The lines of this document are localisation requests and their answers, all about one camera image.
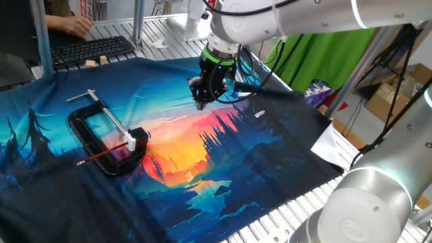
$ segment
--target blue cloth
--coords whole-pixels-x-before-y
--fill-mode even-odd
[[[245,79],[259,84],[267,70],[254,64]],[[341,174],[311,152],[330,121],[302,95],[197,111],[187,78],[199,74],[197,58],[135,58],[0,93],[3,240],[219,242]],[[274,80],[268,86],[282,88]],[[88,89],[123,126],[152,134],[146,157],[127,175],[76,166],[88,155],[67,117],[92,99],[66,99]],[[108,147],[121,141],[103,114],[87,122]]]

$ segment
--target wooden block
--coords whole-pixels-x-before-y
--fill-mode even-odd
[[[420,199],[417,202],[417,206],[421,209],[426,209],[431,205],[432,202],[425,195],[421,195]]]
[[[107,64],[108,63],[108,59],[106,56],[101,56],[99,59],[99,62],[101,63],[101,65],[103,64]]]
[[[95,61],[92,61],[92,60],[87,60],[86,61],[86,68],[94,68],[95,65],[96,65]]]

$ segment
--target black cable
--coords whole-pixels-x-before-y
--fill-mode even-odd
[[[362,98],[360,99],[360,102],[358,102],[358,104],[359,104],[360,106],[358,107],[357,115],[356,115],[356,117],[354,118],[354,121],[352,121],[352,124],[351,124],[351,126],[350,126],[350,129],[348,130],[348,133],[346,134],[346,138],[348,138],[348,136],[350,135],[350,132],[351,132],[351,130],[352,130],[352,127],[354,127],[354,124],[356,123],[357,117],[358,117],[358,115],[360,115],[360,111],[362,110],[362,106],[363,106],[363,98],[364,98],[364,97],[362,97]]]
[[[411,38],[411,41],[409,42],[410,46],[408,48],[408,53],[406,54],[404,67],[402,68],[402,72],[399,75],[399,82],[398,82],[398,85],[396,86],[396,91],[395,91],[395,94],[393,97],[393,101],[391,102],[390,110],[389,110],[389,113],[387,115],[387,120],[385,121],[384,129],[386,129],[386,127],[388,126],[388,124],[390,122],[390,118],[392,118],[392,116],[393,116],[394,105],[396,104],[396,100],[398,99],[398,94],[399,94],[399,90],[400,90],[400,86],[402,84],[402,81],[404,81],[404,79],[405,79],[405,72],[406,72],[406,69],[408,68],[408,62],[410,61],[410,57],[411,57],[412,49],[414,48],[415,40],[416,40],[416,35],[413,36]]]
[[[240,52],[242,51],[242,47],[243,47],[243,45],[238,45],[238,50],[237,50],[237,66],[238,66],[238,69],[244,75],[251,76],[251,75],[254,74],[254,61],[252,59],[252,55],[250,54],[250,50],[248,48],[245,48],[244,52],[246,53],[246,55],[249,57],[249,60],[250,60],[250,71],[249,72],[244,71],[245,65],[240,60]]]
[[[383,71],[383,67],[379,67],[379,69],[377,70],[377,72],[375,72],[375,74],[373,75],[371,81],[369,82],[369,85],[371,85],[377,78],[378,76],[381,74],[381,71]],[[348,135],[350,135],[351,129],[352,127],[354,127],[354,124],[356,123],[357,117],[360,114],[360,110],[362,109],[362,102],[363,102],[363,97],[360,99],[360,101],[358,102],[356,109],[354,110],[354,112],[352,113],[350,119],[348,120],[348,123],[345,125],[345,128],[342,130],[342,136],[344,136],[345,138],[348,138]],[[350,125],[351,119],[354,117],[354,114],[357,112],[356,117],[354,118],[354,121],[352,121],[352,124],[350,126],[350,129],[348,130],[348,133],[346,134],[346,136],[344,135],[345,129]]]
[[[354,117],[354,115],[356,114],[357,109],[358,109],[358,107],[361,105],[361,103],[362,103],[362,98],[361,98],[360,102],[358,102],[356,108],[354,109],[354,112],[352,113],[350,119],[348,120],[348,123],[345,125],[345,128],[342,130],[342,136],[344,136],[345,138],[348,138],[348,134],[347,134],[346,136],[344,135],[345,129],[348,127],[348,125],[350,125],[351,119],[352,119],[352,118]]]
[[[163,4],[163,13],[162,13],[162,15],[165,14],[165,11],[167,11],[167,8],[168,8],[168,3],[164,3]]]
[[[279,48],[279,44],[281,43],[281,41],[279,41],[278,42],[278,44],[276,45],[276,51],[277,51],[277,49]],[[276,55],[274,55],[273,56],[273,58],[270,60],[270,61],[268,61],[268,62],[266,62],[266,63],[263,63],[264,65],[269,65],[271,62],[273,62],[273,61],[275,61],[275,58],[277,57],[277,52],[276,52]]]
[[[151,12],[152,16],[153,16],[153,14],[155,14],[155,9],[156,9],[156,3],[155,3],[155,6],[153,7],[153,11]]]
[[[430,85],[432,84],[432,78],[430,78],[426,84],[419,90],[417,91],[417,93],[413,96],[412,99],[410,99],[410,101],[405,105],[405,107],[399,112],[399,114],[397,116],[395,116],[395,118],[393,119],[393,121],[390,122],[390,124],[388,125],[388,127],[386,127],[384,129],[384,131],[378,136],[378,138],[370,145],[366,145],[365,147],[363,147],[351,162],[351,166],[350,168],[352,168],[354,166],[354,163],[356,162],[357,158],[361,155],[361,154],[366,154],[370,151],[372,151],[375,146],[380,145],[383,141],[384,141],[384,136],[396,125],[396,123],[400,120],[400,118],[405,115],[405,113],[412,107],[412,105],[423,96],[423,94],[426,92],[426,90],[428,89],[428,87],[430,87]]]
[[[267,81],[270,80],[271,76],[273,75],[273,72],[274,72],[275,69],[276,69],[277,64],[279,63],[279,61],[280,61],[280,59],[281,59],[281,57],[282,57],[282,53],[283,53],[283,51],[284,51],[284,47],[285,47],[285,43],[282,43],[281,51],[280,51],[280,53],[279,53],[279,56],[277,57],[276,64],[273,66],[273,68],[271,69],[271,71],[269,72],[269,74],[267,75],[267,77],[263,80],[263,82],[261,82],[261,84],[256,88],[256,90],[255,90],[254,92],[251,92],[250,94],[246,95],[245,97],[242,97],[242,98],[237,99],[236,101],[222,101],[222,100],[218,99],[218,98],[216,97],[215,93],[213,92],[213,89],[211,88],[211,83],[212,83],[212,81],[213,81],[213,76],[215,75],[215,72],[216,72],[216,70],[219,68],[219,66],[220,66],[224,61],[229,61],[229,60],[234,60],[234,61],[235,61],[235,59],[234,59],[233,57],[227,57],[227,58],[225,58],[225,59],[222,59],[222,60],[221,60],[221,61],[216,65],[215,69],[213,69],[213,71],[212,71],[212,73],[211,73],[211,75],[210,75],[210,80],[209,80],[209,87],[208,87],[208,89],[209,89],[209,92],[210,92],[211,97],[212,97],[215,101],[217,101],[217,102],[219,102],[219,103],[223,103],[223,104],[234,104],[234,103],[238,103],[238,102],[240,102],[240,101],[244,101],[244,100],[246,100],[247,98],[251,97],[252,95],[255,95],[255,94],[257,93],[257,91],[258,91],[260,88],[264,87],[264,85],[267,83]]]
[[[225,15],[225,16],[251,16],[254,14],[261,14],[261,13],[264,13],[266,11],[272,10],[272,6],[269,6],[269,7],[264,7],[262,9],[257,9],[257,10],[253,10],[253,11],[245,11],[245,12],[221,11],[221,10],[214,8],[210,3],[207,2],[207,0],[202,0],[202,1],[211,11],[213,11],[217,14]],[[291,4],[291,3],[296,2],[296,1],[298,1],[298,0],[285,0],[281,3],[277,3],[276,8],[283,7],[285,5]]]
[[[261,47],[259,48],[259,52],[258,52],[258,60],[262,63],[261,61],[261,51],[263,50],[263,46],[264,46],[264,41],[261,42]]]

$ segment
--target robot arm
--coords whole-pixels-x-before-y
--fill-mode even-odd
[[[243,12],[280,3],[280,0],[225,0],[216,8]],[[212,31],[221,39],[248,45],[275,36],[339,32],[432,20],[428,0],[299,0],[251,16],[215,13]]]
[[[202,50],[202,73],[189,81],[197,109],[226,91],[224,77],[236,72],[238,45],[289,34],[338,32],[432,20],[431,0],[225,0],[216,3],[208,44]],[[267,8],[247,16],[228,16]],[[215,70],[221,62],[221,69]]]
[[[245,12],[280,0],[225,0],[216,9]],[[249,16],[215,13],[202,73],[189,80],[198,109],[220,97],[233,75],[238,44],[274,36],[356,30],[432,20],[431,0],[299,0]],[[432,90],[416,102],[379,148],[366,154],[341,181],[326,205],[292,235],[290,243],[397,242],[414,203],[432,182]]]

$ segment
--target person's hand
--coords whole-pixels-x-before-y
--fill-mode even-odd
[[[61,18],[61,30],[66,34],[84,37],[94,26],[94,22],[82,16]]]

